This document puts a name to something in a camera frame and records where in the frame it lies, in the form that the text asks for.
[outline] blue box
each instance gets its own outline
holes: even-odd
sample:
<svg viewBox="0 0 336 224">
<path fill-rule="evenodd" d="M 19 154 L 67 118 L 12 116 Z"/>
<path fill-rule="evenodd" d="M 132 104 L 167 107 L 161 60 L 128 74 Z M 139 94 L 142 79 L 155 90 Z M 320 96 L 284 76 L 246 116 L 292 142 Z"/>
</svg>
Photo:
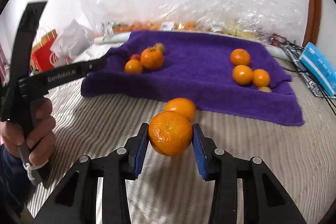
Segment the blue box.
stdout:
<svg viewBox="0 0 336 224">
<path fill-rule="evenodd" d="M 327 58 L 308 43 L 299 60 L 317 78 L 329 96 L 334 96 L 336 90 L 336 71 Z"/>
</svg>

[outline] mandarin orange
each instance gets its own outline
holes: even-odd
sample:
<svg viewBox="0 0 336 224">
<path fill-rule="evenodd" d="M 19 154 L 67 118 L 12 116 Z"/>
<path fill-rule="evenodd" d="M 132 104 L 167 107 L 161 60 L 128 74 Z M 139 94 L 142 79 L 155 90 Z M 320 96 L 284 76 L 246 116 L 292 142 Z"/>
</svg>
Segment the mandarin orange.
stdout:
<svg viewBox="0 0 336 224">
<path fill-rule="evenodd" d="M 162 67 L 163 53 L 158 48 L 147 48 L 141 53 L 141 64 L 149 70 L 156 70 Z"/>
<path fill-rule="evenodd" d="M 158 48 L 163 54 L 166 51 L 165 46 L 162 43 L 155 43 L 155 45 L 153 46 L 153 48 Z"/>
<path fill-rule="evenodd" d="M 232 70 L 232 78 L 238 85 L 248 85 L 253 80 L 253 71 L 246 65 L 238 65 Z"/>
<path fill-rule="evenodd" d="M 248 66 L 251 62 L 251 56 L 246 50 L 242 48 L 237 48 L 230 54 L 230 61 L 235 66 L 238 65 Z"/>
<path fill-rule="evenodd" d="M 187 117 L 189 121 L 195 118 L 196 106 L 194 102 L 187 98 L 175 98 L 167 102 L 165 111 L 176 111 L 183 116 Z"/>
<path fill-rule="evenodd" d="M 259 87 L 259 90 L 263 92 L 272 92 L 272 90 L 268 86 L 261 86 Z"/>
<path fill-rule="evenodd" d="M 131 59 L 125 65 L 126 73 L 142 73 L 142 65 L 138 59 Z"/>
<path fill-rule="evenodd" d="M 256 69 L 253 71 L 253 85 L 257 87 L 268 86 L 271 78 L 267 71 Z"/>
<path fill-rule="evenodd" d="M 148 137 L 153 148 L 165 156 L 177 156 L 190 145 L 191 122 L 176 111 L 157 114 L 149 124 Z"/>
</svg>

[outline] wooden door frame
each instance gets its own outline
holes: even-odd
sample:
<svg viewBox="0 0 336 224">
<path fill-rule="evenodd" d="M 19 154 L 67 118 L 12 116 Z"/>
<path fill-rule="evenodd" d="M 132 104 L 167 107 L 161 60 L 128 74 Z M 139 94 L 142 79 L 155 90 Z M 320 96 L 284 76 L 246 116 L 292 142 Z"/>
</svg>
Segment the wooden door frame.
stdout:
<svg viewBox="0 0 336 224">
<path fill-rule="evenodd" d="M 322 0 L 309 0 L 307 27 L 302 46 L 308 42 L 316 45 L 320 31 Z"/>
</svg>

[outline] white string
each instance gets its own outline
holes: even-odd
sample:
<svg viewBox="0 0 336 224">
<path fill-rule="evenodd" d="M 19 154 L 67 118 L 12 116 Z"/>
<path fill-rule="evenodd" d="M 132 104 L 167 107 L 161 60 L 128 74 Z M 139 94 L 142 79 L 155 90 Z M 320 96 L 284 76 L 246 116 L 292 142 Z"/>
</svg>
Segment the white string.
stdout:
<svg viewBox="0 0 336 224">
<path fill-rule="evenodd" d="M 45 166 L 47 163 L 48 163 L 49 160 L 46 160 L 45 163 L 41 164 L 41 165 L 38 165 L 38 166 L 35 166 L 33 164 L 30 164 L 29 162 L 26 162 L 23 164 L 23 168 L 27 171 L 27 174 L 28 174 L 28 178 L 30 181 L 33 181 L 34 178 L 32 176 L 32 171 L 33 170 L 37 170 L 37 169 L 40 169 L 41 167 Z"/>
</svg>

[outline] metal screw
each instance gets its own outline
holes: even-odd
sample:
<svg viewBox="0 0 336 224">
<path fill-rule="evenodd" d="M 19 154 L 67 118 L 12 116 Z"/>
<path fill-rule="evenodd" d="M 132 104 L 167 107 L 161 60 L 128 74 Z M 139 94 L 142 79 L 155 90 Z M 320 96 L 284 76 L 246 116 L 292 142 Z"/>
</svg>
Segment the metal screw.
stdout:
<svg viewBox="0 0 336 224">
<path fill-rule="evenodd" d="M 86 162 L 86 161 L 88 161 L 88 160 L 89 160 L 89 157 L 88 157 L 87 155 L 81 156 L 81 157 L 79 158 L 79 162 Z"/>
<path fill-rule="evenodd" d="M 221 148 L 216 148 L 215 149 L 215 154 L 217 154 L 217 155 L 223 155 L 224 154 L 224 150 L 223 149 L 221 149 Z"/>
<path fill-rule="evenodd" d="M 127 150 L 125 149 L 125 148 L 118 148 L 118 150 L 117 150 L 117 153 L 119 154 L 119 155 L 123 155 L 123 154 L 125 154 L 127 152 Z"/>
<path fill-rule="evenodd" d="M 258 157 L 254 157 L 252 159 L 252 161 L 255 163 L 255 164 L 261 164 L 263 161 L 261 160 L 261 158 L 258 158 Z"/>
</svg>

